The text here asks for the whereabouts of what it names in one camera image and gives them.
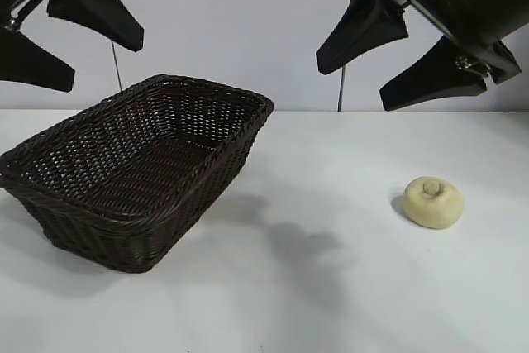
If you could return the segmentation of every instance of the white tabletop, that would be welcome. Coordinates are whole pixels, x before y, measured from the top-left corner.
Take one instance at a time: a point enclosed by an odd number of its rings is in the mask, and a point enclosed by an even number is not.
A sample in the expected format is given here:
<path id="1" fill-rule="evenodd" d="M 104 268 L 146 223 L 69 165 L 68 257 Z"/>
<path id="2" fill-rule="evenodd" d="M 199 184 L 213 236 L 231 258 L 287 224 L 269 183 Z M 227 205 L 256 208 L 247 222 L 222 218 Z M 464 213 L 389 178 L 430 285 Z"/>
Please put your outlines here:
<path id="1" fill-rule="evenodd" d="M 0 150 L 73 114 L 0 111 Z M 399 214 L 448 179 L 447 231 Z M 0 193 L 2 353 L 527 353 L 529 115 L 276 112 L 151 272 L 55 249 Z"/>

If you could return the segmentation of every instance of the gray wall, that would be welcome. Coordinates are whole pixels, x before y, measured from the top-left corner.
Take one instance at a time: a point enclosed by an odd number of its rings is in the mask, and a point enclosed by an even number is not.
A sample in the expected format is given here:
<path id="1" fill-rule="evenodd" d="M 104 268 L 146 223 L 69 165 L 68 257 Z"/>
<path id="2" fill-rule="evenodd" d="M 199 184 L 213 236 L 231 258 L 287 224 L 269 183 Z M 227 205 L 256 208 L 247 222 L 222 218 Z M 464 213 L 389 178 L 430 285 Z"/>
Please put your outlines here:
<path id="1" fill-rule="evenodd" d="M 183 74 L 248 88 L 270 96 L 280 110 L 336 110 L 340 73 L 321 76 L 315 51 L 349 0 L 123 0 L 145 27 L 145 49 L 117 48 L 125 87 L 152 74 Z M 439 33 L 413 10 L 411 38 L 372 51 L 347 68 L 344 109 L 381 110 L 378 90 L 418 60 Z M 0 82 L 3 108 L 84 108 L 118 91 L 110 42 L 45 15 L 41 7 L 23 31 L 77 71 L 72 93 Z M 529 65 L 529 30 L 507 42 L 521 66 Z M 438 111 L 528 111 L 529 74 L 480 98 L 451 98 L 412 107 Z"/>

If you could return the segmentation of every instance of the wicker basket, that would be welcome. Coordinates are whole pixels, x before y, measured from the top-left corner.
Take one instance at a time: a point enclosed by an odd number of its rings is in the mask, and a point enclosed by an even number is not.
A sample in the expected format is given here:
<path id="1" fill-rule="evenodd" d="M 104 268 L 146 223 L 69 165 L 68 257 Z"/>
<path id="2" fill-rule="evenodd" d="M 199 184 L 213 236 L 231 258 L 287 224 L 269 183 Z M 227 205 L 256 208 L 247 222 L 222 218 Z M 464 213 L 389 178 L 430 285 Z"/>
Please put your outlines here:
<path id="1" fill-rule="evenodd" d="M 0 185 L 51 242 L 129 273 L 150 270 L 237 176 L 273 103 L 155 76 L 0 157 Z"/>

